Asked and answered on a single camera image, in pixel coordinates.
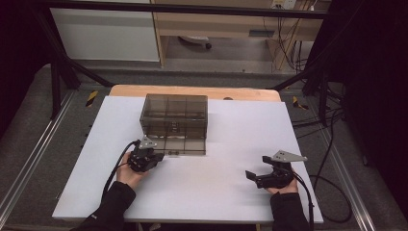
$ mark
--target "black jacket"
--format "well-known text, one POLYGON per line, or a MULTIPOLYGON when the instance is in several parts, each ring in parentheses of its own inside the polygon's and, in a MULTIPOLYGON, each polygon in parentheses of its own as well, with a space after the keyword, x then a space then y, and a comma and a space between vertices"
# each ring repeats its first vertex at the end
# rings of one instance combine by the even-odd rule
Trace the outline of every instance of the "black jacket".
MULTIPOLYGON (((99 208, 77 228, 71 231, 120 231, 123 214, 135 199, 135 192, 115 181, 99 208)), ((308 231, 309 224, 303 215, 298 193, 277 193, 270 198, 274 223, 273 231, 308 231)))

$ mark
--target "gray floor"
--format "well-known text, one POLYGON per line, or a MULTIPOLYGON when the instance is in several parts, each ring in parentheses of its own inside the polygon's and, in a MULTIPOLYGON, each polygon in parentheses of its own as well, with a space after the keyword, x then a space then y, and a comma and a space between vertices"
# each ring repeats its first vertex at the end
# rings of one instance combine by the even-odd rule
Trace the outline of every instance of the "gray floor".
MULTIPOLYGON (((124 70, 115 64, 111 70, 95 66, 95 72, 119 84, 140 85, 180 85, 205 87, 231 87, 264 89, 280 83, 293 75, 293 71, 272 72, 272 58, 264 40, 212 39, 213 48, 206 50, 201 45, 190 44, 172 38, 168 49, 165 67, 154 64, 134 64, 124 70)), ((57 204, 58 194, 73 169, 86 141, 86 134, 97 115, 103 96, 109 89, 101 88, 81 76, 84 85, 76 91, 72 103, 61 126, 46 148, 42 159, 34 171, 27 187, 15 204, 6 227, 30 230, 36 227, 44 230, 73 227, 77 223, 51 218, 57 204), (99 90, 90 108, 85 107, 92 90, 99 90)), ((312 110, 293 106, 293 97, 300 104, 312 106, 317 103, 315 96, 302 97, 299 90, 302 83, 296 83, 281 92, 287 103, 292 121, 313 117, 312 110)), ((330 101, 331 108, 337 108, 330 101)), ((28 94, 13 120, 9 130, 0 141, 0 198, 4 198, 13 179, 24 166, 34 149, 41 133, 45 130, 51 115, 51 90, 49 69, 44 68, 31 85, 28 94)), ((297 137, 316 131, 319 127, 295 129, 297 137)), ((391 197, 387 187, 373 167, 365 167, 358 146, 350 133, 347 122, 339 120, 334 126, 335 146, 341 153, 346 167, 362 196, 377 230, 408 230, 408 224, 391 197)), ((323 154, 327 148, 320 132, 298 139, 302 154, 309 158, 306 167, 310 174, 316 174, 323 154)), ((322 175, 337 185, 341 185, 338 175, 328 159, 322 175)), ((317 188, 319 206, 331 218, 344 218, 347 206, 342 196, 330 185, 319 181, 317 188)), ((270 225, 262 226, 270 230, 270 225)), ((317 224, 317 230, 360 230, 353 217, 346 223, 327 220, 317 224)))

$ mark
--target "black metal frame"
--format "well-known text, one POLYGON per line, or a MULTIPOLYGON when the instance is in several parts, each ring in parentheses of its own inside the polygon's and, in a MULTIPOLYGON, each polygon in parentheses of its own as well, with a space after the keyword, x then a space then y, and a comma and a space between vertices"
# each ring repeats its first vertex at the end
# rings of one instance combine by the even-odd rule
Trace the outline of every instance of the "black metal frame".
MULTIPOLYGON (((117 3, 117 2, 90 2, 90 1, 66 1, 66 0, 36 0, 32 3, 32 12, 43 33, 48 39, 51 47, 51 69, 53 87, 53 114, 52 118, 61 108, 60 76, 64 79, 69 89, 78 89, 81 85, 75 70, 82 72, 91 79, 105 87, 112 87, 115 84, 106 81, 75 61, 71 60, 64 50, 63 45, 58 40, 51 29, 48 21, 44 17, 44 10, 50 8, 76 9, 76 10, 98 10, 98 11, 119 11, 119 12, 151 12, 151 13, 200 13, 200 14, 221 14, 221 15, 241 15, 241 16, 263 16, 263 17, 291 17, 291 18, 312 18, 327 19, 329 17, 339 17, 339 13, 327 12, 306 12, 288 11, 274 9, 246 9, 234 7, 214 7, 214 6, 193 6, 193 5, 169 5, 169 4, 142 4, 142 3, 117 3)), ((302 79, 304 76, 295 76, 277 87, 274 90, 281 90, 291 83, 302 79)))

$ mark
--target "transparent box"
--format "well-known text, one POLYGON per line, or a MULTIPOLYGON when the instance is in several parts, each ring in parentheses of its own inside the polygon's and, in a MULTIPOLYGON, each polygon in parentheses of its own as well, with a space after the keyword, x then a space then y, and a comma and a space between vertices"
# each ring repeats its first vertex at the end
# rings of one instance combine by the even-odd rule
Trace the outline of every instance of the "transparent box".
POLYGON ((166 155, 205 155, 207 95, 147 94, 140 124, 166 155))

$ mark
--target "person's left hand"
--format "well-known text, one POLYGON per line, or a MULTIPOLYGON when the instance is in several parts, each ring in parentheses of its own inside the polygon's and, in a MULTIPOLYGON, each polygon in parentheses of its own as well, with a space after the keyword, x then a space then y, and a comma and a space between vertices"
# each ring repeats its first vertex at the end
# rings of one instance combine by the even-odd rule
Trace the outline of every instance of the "person's left hand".
POLYGON ((116 180, 127 184, 133 190, 139 184, 139 181, 147 175, 147 172, 135 172, 133 171, 128 165, 124 165, 127 163, 130 157, 130 152, 127 152, 122 159, 121 166, 116 171, 116 180))

